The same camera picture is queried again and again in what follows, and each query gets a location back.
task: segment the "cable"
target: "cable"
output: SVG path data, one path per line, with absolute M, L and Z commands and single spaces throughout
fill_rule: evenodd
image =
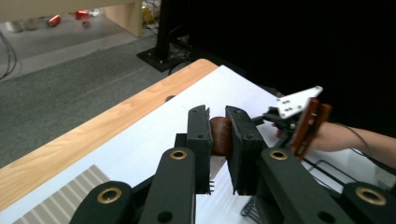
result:
M 188 0 L 188 1 L 187 1 L 187 10 L 188 10 L 189 12 L 188 12 L 188 14 L 187 14 L 186 20 L 184 20 L 179 26 L 177 26 L 177 27 L 175 27 L 174 29 L 172 29 L 171 31 L 169 31 L 168 36 L 166 37 L 166 44 L 170 45 L 170 44 L 171 44 L 171 37 L 172 37 L 173 33 L 174 33 L 175 31 L 177 31 L 178 29 L 182 28 L 183 26 L 185 26 L 186 24 L 188 24 L 188 22 L 190 21 L 190 17 L 191 17 L 191 0 Z M 182 59 L 183 59 L 184 61 L 186 61 L 186 55 L 184 55 L 184 57 L 182 57 Z
M 170 67 L 169 71 L 168 71 L 168 76 L 172 75 L 172 70 L 174 70 L 178 65 L 180 65 L 182 63 L 184 63 L 184 62 L 177 63 L 177 64 L 173 65 L 172 67 Z
M 367 150 L 369 151 L 369 156 L 372 157 L 373 151 L 371 150 L 371 148 L 370 148 L 370 146 L 367 144 L 367 142 L 363 139 L 363 137 L 361 137 L 360 134 L 358 134 L 355 130 L 353 130 L 352 128 L 350 128 L 350 127 L 348 127 L 348 126 L 346 126 L 346 125 L 344 125 L 344 124 L 342 124 L 342 123 L 334 123 L 334 124 L 340 125 L 340 126 L 346 128 L 346 129 L 350 130 L 351 132 L 353 132 L 353 133 L 363 142 L 363 144 L 366 146 Z
M 15 52 L 15 49 L 12 48 L 11 44 L 8 42 L 8 40 L 4 37 L 3 33 L 0 31 L 0 39 L 3 42 L 3 45 L 6 47 L 6 51 L 7 51 L 7 70 L 6 72 L 0 77 L 0 79 L 8 76 L 9 74 L 11 74 L 15 67 L 17 66 L 17 62 L 18 62 L 18 57 L 17 57 L 17 53 Z
M 321 173 L 323 173 L 323 174 L 326 175 L 327 177 L 331 178 L 333 181 L 337 182 L 337 183 L 338 183 L 339 185 L 341 185 L 341 186 L 344 186 L 346 183 L 342 182 L 340 179 L 337 179 L 334 175 L 331 175 L 329 172 L 327 172 L 326 170 L 324 170 L 323 168 L 321 168 L 321 167 L 319 166 L 319 164 L 320 164 L 321 162 L 323 162 L 323 163 L 325 163 L 325 164 L 331 166 L 334 170 L 338 171 L 339 173 L 341 173 L 342 175 L 348 177 L 349 179 L 351 179 L 351 180 L 353 180 L 353 181 L 355 181 L 355 182 L 358 181 L 357 179 L 353 178 L 351 175 L 348 175 L 347 173 L 345 173 L 344 171 L 342 171 L 341 169 L 337 168 L 336 166 L 330 164 L 330 163 L 327 162 L 327 161 L 319 160 L 319 161 L 317 161 L 316 163 L 313 163 L 312 161 L 310 161 L 310 160 L 307 159 L 307 158 L 304 158 L 303 161 L 305 161 L 306 163 L 308 163 L 308 164 L 311 166 L 311 168 L 307 169 L 308 172 L 311 172 L 313 169 L 317 169 L 318 171 L 320 171 Z

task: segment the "table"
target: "table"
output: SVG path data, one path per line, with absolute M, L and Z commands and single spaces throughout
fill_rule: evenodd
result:
M 197 105 L 210 108 L 211 117 L 224 116 L 225 106 L 233 105 L 253 118 L 275 106 L 276 98 L 225 66 L 198 60 L 1 169 L 0 190 L 6 193 L 0 194 L 0 222 L 23 215 L 92 164 L 111 179 L 137 185 L 155 173 L 175 134 L 186 132 L 187 112 Z M 269 146 L 276 141 L 271 124 L 259 131 Z M 333 160 L 349 165 L 346 153 Z M 238 211 L 248 199 L 232 195 L 227 170 L 220 172 L 221 191 L 197 195 L 197 223 L 244 220 Z

